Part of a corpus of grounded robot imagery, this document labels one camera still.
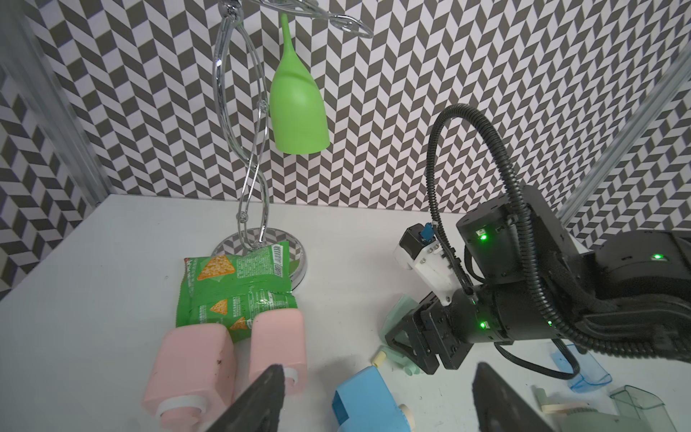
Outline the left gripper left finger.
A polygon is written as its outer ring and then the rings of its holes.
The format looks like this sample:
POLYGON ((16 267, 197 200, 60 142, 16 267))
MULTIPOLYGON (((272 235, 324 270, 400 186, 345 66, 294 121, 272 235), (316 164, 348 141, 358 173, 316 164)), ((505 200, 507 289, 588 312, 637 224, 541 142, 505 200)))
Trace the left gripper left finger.
POLYGON ((270 365, 207 431, 277 432, 284 397, 284 367, 270 365))

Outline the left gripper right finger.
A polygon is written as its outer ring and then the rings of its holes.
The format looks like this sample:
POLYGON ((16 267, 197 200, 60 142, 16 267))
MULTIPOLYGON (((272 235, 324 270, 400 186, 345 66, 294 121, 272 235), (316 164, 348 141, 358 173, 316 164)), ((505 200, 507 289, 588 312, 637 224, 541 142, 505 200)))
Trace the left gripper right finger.
POLYGON ((485 362, 477 365, 473 401, 482 432, 552 432, 543 418, 485 362))

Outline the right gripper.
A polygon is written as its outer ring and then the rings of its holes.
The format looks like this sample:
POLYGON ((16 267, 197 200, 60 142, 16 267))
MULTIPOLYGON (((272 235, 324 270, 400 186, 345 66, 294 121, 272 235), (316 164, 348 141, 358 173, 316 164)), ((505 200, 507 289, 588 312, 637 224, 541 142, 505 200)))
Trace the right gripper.
POLYGON ((390 311, 384 324, 386 344, 424 374, 458 369, 474 345, 559 336, 523 285, 485 287, 475 301, 460 291, 448 306, 429 293, 416 309, 390 311))

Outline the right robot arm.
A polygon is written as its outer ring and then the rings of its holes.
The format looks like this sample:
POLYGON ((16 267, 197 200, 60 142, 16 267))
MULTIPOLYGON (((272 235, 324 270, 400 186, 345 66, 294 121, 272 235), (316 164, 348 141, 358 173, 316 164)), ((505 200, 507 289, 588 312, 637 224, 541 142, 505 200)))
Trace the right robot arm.
POLYGON ((561 372, 513 363, 560 380, 574 378, 576 354, 690 359, 690 235, 633 230, 582 252, 540 191, 522 184, 497 130, 477 108, 446 107, 428 137, 426 196, 431 220, 405 230, 395 255, 429 294, 383 332, 385 343, 422 372, 458 369, 471 349, 491 343, 502 356, 517 341, 548 339, 566 358, 561 372), (504 193, 466 214, 457 254, 435 187, 446 124, 468 122, 489 149, 504 193))

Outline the blue pencil sharpener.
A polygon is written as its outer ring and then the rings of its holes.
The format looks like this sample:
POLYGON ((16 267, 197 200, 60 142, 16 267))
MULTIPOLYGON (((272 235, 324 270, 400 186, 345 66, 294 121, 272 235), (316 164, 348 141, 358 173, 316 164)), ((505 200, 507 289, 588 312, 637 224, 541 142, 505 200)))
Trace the blue pencil sharpener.
POLYGON ((338 431, 410 432, 416 428, 412 411, 395 401, 374 365, 338 385, 332 410, 338 431))

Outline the blue transparent tray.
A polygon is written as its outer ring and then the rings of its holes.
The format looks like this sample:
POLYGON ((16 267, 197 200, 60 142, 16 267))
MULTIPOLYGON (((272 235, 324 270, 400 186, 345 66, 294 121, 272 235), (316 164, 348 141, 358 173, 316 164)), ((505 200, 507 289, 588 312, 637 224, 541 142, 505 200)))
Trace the blue transparent tray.
MULTIPOLYGON (((612 383, 612 376, 606 369, 597 361, 590 352, 581 354, 577 347, 573 344, 567 345, 567 349, 573 354, 578 361, 579 374, 567 381, 569 388, 575 393, 595 392, 601 388, 605 388, 612 383)), ((571 373, 572 367, 567 361, 566 357, 556 348, 551 349, 550 356, 557 370, 562 373, 571 373)))

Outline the grey transparent tray right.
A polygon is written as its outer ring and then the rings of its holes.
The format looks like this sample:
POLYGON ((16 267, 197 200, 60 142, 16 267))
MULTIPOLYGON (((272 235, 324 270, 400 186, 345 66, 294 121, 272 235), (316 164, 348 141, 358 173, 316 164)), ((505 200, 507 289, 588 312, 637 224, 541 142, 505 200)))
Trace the grey transparent tray right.
POLYGON ((677 432, 666 404, 655 394, 625 385, 609 394, 619 414, 638 419, 651 431, 677 432))

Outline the green snack packet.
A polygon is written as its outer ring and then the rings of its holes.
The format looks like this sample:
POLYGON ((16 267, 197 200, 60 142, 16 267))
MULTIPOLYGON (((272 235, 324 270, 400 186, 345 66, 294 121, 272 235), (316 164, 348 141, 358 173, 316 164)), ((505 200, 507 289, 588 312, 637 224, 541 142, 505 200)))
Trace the green snack packet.
POLYGON ((290 273, 286 241, 244 257, 187 257, 176 327, 221 324, 234 342, 249 338, 259 314, 298 307, 290 273))

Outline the green plastic cup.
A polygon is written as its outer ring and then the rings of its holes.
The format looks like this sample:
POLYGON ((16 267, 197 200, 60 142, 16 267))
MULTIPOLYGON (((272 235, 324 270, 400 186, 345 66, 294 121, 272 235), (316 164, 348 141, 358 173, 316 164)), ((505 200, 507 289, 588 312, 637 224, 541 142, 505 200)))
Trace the green plastic cup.
POLYGON ((286 14, 280 15, 280 23, 284 51, 270 91, 275 145, 285 154, 320 153, 330 145, 324 100, 293 47, 286 14))

